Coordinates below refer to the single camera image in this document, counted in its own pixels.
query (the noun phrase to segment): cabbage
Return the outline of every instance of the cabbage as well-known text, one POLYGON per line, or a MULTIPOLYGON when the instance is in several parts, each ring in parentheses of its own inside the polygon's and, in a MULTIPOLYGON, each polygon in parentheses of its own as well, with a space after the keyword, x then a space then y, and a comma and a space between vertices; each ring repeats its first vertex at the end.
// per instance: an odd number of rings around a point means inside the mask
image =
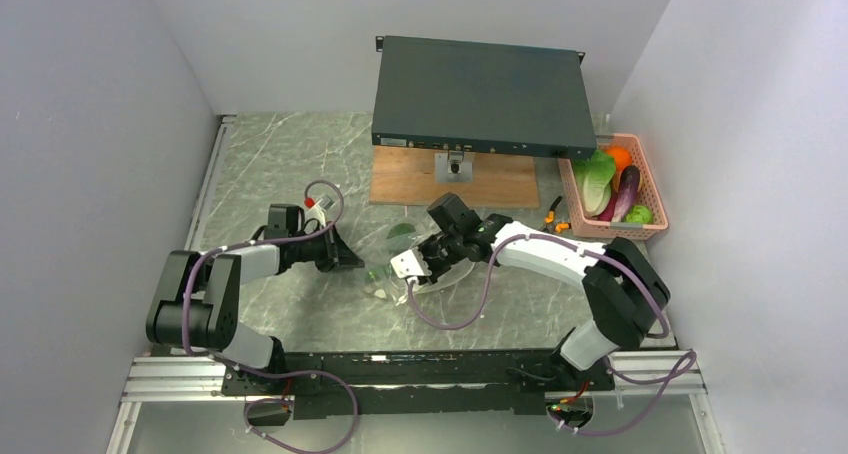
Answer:
POLYGON ((634 222, 636 224, 650 224, 654 222, 654 213, 648 206, 636 204, 630 209, 630 212, 624 216, 624 222, 634 222))
POLYGON ((572 161, 571 167, 583 209, 586 212, 603 211, 606 207, 601 206, 604 203, 604 191, 615 175, 615 160, 605 152, 596 150, 588 160, 572 161))

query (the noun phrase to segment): marble table surface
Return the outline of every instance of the marble table surface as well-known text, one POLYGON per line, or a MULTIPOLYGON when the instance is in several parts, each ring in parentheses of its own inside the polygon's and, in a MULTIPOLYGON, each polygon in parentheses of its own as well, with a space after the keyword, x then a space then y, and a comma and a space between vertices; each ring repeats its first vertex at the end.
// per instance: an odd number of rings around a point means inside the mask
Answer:
MULTIPOLYGON (((313 179, 340 185, 346 212, 338 230, 369 265, 387 260, 387 226, 404 219, 435 232, 423 206, 371 205, 371 114, 257 113, 235 121, 203 232, 202 248, 232 244, 265 224, 271 203, 300 203, 313 179)), ((498 209, 529 226, 540 226, 545 209, 563 194, 555 160, 536 159, 537 209, 498 209)), ((477 209, 480 217, 492 209, 477 209)), ((564 206, 558 210, 567 216, 564 206)), ((644 252, 644 244, 639 243, 644 252)), ((455 285, 418 296, 441 322, 457 322, 477 305, 485 266, 455 285)), ((278 337, 289 351, 378 351, 553 347, 572 328, 591 319, 585 295, 528 271, 495 270, 483 316, 459 331, 439 331, 418 319, 407 304, 366 292, 365 270, 323 274, 297 264, 280 276, 242 286, 239 317, 261 333, 278 337)), ((671 336, 643 347, 673 347, 671 336)))

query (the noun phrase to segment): pink basket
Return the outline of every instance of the pink basket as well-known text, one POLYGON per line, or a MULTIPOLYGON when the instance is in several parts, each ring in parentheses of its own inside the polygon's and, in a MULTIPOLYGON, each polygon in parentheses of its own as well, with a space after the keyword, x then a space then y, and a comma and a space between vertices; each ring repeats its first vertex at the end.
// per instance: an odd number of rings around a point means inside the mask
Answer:
POLYGON ((613 134, 608 142, 598 139, 598 149, 609 146, 620 146, 630 152, 633 165, 639 168, 644 177, 642 191, 636 198, 636 204, 644 204, 654 212, 653 224, 634 224, 630 222, 604 222, 587 219, 583 214, 583 204, 577 191, 577 182, 574 180, 574 171, 571 170, 571 161, 561 159, 559 161, 559 172, 562 175, 562 183, 565 186, 565 198, 568 201, 568 215, 571 219, 571 229, 575 236, 580 237, 625 237, 627 239, 645 240, 659 231, 668 227, 668 219, 657 192, 657 185, 651 175, 651 169, 645 160, 642 145, 639 138, 633 134, 613 134))

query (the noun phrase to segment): wooden platform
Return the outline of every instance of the wooden platform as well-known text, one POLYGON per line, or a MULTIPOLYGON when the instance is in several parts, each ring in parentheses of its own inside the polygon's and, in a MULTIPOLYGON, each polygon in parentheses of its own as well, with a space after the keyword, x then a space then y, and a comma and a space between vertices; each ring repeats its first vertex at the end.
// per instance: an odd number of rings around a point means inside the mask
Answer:
POLYGON ((453 192, 469 207, 539 207, 532 157, 475 154, 472 182, 438 184, 436 152, 375 146, 370 202, 426 206, 453 192))

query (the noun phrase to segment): white wall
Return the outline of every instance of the white wall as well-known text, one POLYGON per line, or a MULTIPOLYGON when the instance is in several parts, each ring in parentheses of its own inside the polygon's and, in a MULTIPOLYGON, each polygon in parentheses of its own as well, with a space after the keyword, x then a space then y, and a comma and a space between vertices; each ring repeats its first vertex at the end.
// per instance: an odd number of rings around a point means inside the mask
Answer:
POLYGON ((668 0, 155 0, 218 113, 371 110, 384 34, 587 51, 609 112, 668 0))
POLYGON ((672 0, 613 111, 730 452, 848 446, 848 0, 672 0))
POLYGON ((0 0, 0 451, 103 452, 215 118, 151 0, 0 0))

